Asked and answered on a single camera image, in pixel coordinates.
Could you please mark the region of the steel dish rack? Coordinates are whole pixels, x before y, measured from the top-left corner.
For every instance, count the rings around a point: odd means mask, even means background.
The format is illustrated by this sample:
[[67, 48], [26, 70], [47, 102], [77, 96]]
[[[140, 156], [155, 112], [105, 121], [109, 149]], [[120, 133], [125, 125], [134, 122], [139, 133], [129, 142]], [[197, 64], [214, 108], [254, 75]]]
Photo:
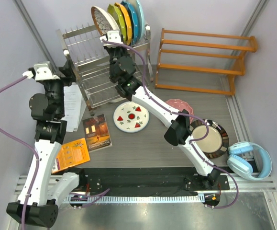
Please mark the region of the steel dish rack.
[[109, 80], [109, 54], [100, 42], [95, 25], [87, 25], [69, 31], [56, 30], [64, 56], [72, 61], [72, 70], [77, 78], [80, 91], [89, 114], [106, 103], [121, 101], [123, 98]]

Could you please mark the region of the brown floral pattern plate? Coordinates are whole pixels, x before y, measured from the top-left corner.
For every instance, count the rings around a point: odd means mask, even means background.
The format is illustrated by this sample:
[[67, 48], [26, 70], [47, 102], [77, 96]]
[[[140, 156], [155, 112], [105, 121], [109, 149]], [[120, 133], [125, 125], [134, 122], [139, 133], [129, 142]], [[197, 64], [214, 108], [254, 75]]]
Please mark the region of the brown floral pattern plate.
[[91, 16], [100, 35], [105, 35], [111, 30], [120, 30], [114, 18], [100, 7], [92, 6]]

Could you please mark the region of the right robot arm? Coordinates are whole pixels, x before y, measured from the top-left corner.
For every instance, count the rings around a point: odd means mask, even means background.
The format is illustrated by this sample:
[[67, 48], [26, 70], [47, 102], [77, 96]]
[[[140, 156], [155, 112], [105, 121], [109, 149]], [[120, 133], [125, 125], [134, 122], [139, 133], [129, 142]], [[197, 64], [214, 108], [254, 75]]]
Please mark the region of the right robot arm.
[[134, 48], [108, 41], [103, 46], [110, 56], [110, 81], [116, 85], [118, 94], [147, 109], [167, 127], [165, 140], [180, 148], [189, 158], [203, 187], [213, 189], [217, 186], [220, 170], [205, 156], [193, 138], [190, 130], [192, 116], [186, 110], [179, 111], [160, 100], [147, 89], [145, 78], [138, 80], [134, 76], [135, 62], [128, 53], [128, 50], [134, 51]]

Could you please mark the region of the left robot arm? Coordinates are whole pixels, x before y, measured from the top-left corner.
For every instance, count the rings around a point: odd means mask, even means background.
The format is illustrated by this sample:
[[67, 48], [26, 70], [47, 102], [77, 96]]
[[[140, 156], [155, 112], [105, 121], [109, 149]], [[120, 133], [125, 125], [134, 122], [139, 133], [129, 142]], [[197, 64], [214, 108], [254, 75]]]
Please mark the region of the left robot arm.
[[8, 204], [6, 212], [21, 225], [51, 228], [59, 206], [75, 189], [86, 188], [87, 179], [79, 173], [68, 172], [51, 189], [48, 188], [53, 165], [66, 134], [64, 87], [76, 81], [70, 60], [53, 71], [50, 62], [35, 64], [28, 69], [29, 78], [44, 86], [29, 100], [31, 117], [36, 121], [33, 160], [24, 187], [16, 202]]

